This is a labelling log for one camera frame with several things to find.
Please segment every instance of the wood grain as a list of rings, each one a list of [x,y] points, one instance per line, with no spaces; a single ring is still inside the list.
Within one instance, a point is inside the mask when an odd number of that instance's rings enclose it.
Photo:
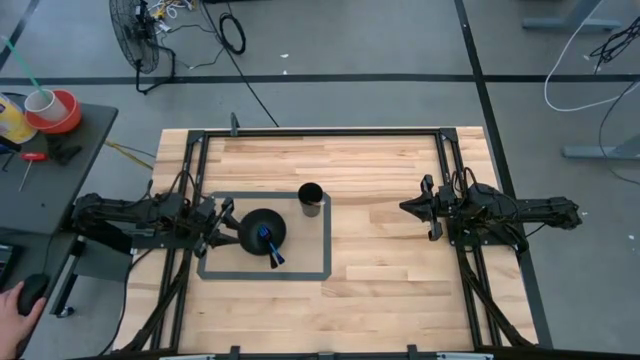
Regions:
[[[458,128],[458,135],[465,165],[495,186],[482,128]],[[186,136],[187,130],[163,132],[156,191],[167,189],[180,170]],[[232,345],[254,353],[405,351],[407,344],[421,351],[470,350],[454,250],[446,237],[428,241],[428,224],[398,208],[419,194],[424,174],[441,183],[436,155],[434,141],[424,136],[212,139],[205,193],[297,191],[313,181],[330,194],[332,276],[323,282],[203,281],[191,274],[180,351],[226,353]],[[484,249],[496,302],[536,341],[513,251]],[[117,344],[129,341],[155,305],[163,259],[157,252],[131,274]]]

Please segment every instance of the electric fan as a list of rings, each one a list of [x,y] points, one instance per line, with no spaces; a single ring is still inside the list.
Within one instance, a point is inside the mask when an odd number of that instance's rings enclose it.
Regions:
[[[124,57],[136,69],[136,90],[146,95],[156,87],[171,82],[175,76],[176,54],[173,50],[158,45],[155,19],[147,12],[144,0],[109,0],[111,23]],[[140,89],[140,73],[149,74],[158,67],[158,50],[171,55],[171,75]]]

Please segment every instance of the red bowl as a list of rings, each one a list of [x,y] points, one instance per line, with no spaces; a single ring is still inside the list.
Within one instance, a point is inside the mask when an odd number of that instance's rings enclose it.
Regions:
[[[62,119],[62,121],[52,124],[51,121],[44,120],[38,115],[27,111],[27,124],[45,134],[64,134],[75,129],[80,124],[80,119],[82,119],[80,103],[78,103],[78,100],[76,100],[73,94],[67,90],[53,90],[53,93],[56,94],[56,97],[58,97],[67,110],[69,110],[69,115]]]

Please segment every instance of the computer mouse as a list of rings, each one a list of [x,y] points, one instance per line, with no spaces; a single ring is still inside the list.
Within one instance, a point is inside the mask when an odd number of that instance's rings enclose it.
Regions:
[[[33,305],[44,295],[48,284],[49,277],[45,274],[29,275],[24,280],[24,287],[20,292],[20,297],[18,297],[18,313],[20,315],[29,315]]]

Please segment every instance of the person's hand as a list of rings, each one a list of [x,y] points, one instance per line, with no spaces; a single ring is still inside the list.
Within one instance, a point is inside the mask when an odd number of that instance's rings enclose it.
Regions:
[[[28,316],[18,314],[18,296],[24,287],[20,282],[16,287],[0,294],[0,360],[16,358],[16,349],[38,322],[45,298],[39,299]]]

